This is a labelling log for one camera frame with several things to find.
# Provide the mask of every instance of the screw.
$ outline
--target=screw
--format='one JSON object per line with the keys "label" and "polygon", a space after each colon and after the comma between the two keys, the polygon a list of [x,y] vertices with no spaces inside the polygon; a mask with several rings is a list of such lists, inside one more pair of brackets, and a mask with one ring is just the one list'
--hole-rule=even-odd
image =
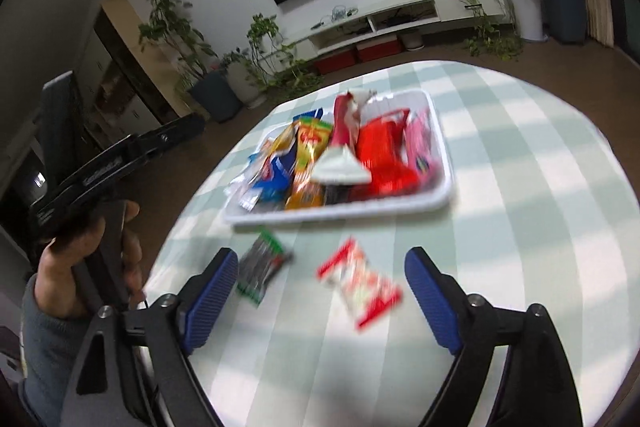
{"label": "screw", "polygon": [[107,317],[111,317],[113,313],[113,308],[111,306],[103,306],[98,310],[98,317],[101,319],[106,319]]}
{"label": "screw", "polygon": [[542,304],[532,304],[531,311],[536,317],[542,317],[545,314],[545,307]]}
{"label": "screw", "polygon": [[471,295],[469,295],[467,297],[467,299],[469,301],[469,304],[471,304],[474,308],[476,308],[478,306],[482,306],[486,302],[484,297],[482,297],[481,295],[479,295],[477,293],[471,293]]}
{"label": "screw", "polygon": [[162,298],[162,301],[160,301],[161,308],[168,308],[169,306],[174,304],[176,299],[175,295],[172,293],[166,293],[161,298]]}

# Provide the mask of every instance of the green and white tablecloth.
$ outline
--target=green and white tablecloth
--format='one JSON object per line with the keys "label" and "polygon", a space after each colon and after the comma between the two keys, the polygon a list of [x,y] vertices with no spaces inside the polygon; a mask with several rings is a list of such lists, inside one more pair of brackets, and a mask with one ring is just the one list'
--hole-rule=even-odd
{"label": "green and white tablecloth", "polygon": [[[176,222],[154,266],[149,300],[176,293],[234,231],[224,188],[262,136],[300,112],[332,109],[350,87],[422,88],[433,97],[456,195],[434,214],[276,227],[296,254],[259,308],[234,292],[191,363],[227,427],[417,426],[452,362],[406,285],[404,254],[425,247],[467,293],[525,310],[543,303],[558,328],[591,426],[640,347],[640,213],[607,141],[580,112],[537,87],[456,62],[414,62],[352,78],[277,107],[220,162]],[[404,301],[356,333],[316,267],[349,236],[404,287]],[[484,425],[506,350],[498,348],[472,425]]]}

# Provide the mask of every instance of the gray sleeve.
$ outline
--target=gray sleeve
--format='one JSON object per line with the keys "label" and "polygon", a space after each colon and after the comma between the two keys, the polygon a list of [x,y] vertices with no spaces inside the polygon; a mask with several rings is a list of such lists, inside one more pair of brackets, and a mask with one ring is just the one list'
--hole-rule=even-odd
{"label": "gray sleeve", "polygon": [[58,427],[66,385],[89,319],[63,321],[40,311],[33,296],[37,274],[22,300],[22,345],[26,379],[18,393],[25,408],[44,427]]}

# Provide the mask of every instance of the white tv cabinet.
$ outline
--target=white tv cabinet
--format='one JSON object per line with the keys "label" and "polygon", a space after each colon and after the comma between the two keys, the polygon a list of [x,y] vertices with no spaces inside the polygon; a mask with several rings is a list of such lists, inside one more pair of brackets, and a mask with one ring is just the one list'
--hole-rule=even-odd
{"label": "white tv cabinet", "polygon": [[[478,0],[484,12],[495,16],[498,22],[508,22],[504,0]],[[408,15],[409,22],[394,24],[389,18],[394,15]],[[347,48],[357,42],[389,33],[401,32],[418,26],[434,25],[430,30],[438,31],[438,24],[457,21],[456,27],[473,25],[473,6],[463,0],[387,0],[366,7],[358,7],[358,12],[336,22],[325,23],[313,30],[303,30],[285,35],[284,44],[296,44],[295,54],[301,60],[314,60],[321,55]],[[276,51],[264,55],[275,71],[284,69]]]}

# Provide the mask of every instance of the human hand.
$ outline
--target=human hand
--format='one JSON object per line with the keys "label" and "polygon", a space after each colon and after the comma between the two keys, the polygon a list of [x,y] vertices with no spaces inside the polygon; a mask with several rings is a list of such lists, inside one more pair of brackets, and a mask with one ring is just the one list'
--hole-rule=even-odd
{"label": "human hand", "polygon": [[[140,206],[127,201],[125,223],[138,215]],[[94,253],[104,234],[104,218],[87,227],[69,240],[54,239],[42,252],[34,287],[34,297],[40,311],[59,319],[73,319],[85,316],[88,311],[76,288],[71,267]],[[130,304],[135,306],[145,299],[142,292],[142,272],[140,271],[142,248],[138,236],[130,230],[122,230],[122,261],[124,280],[131,291]]]}

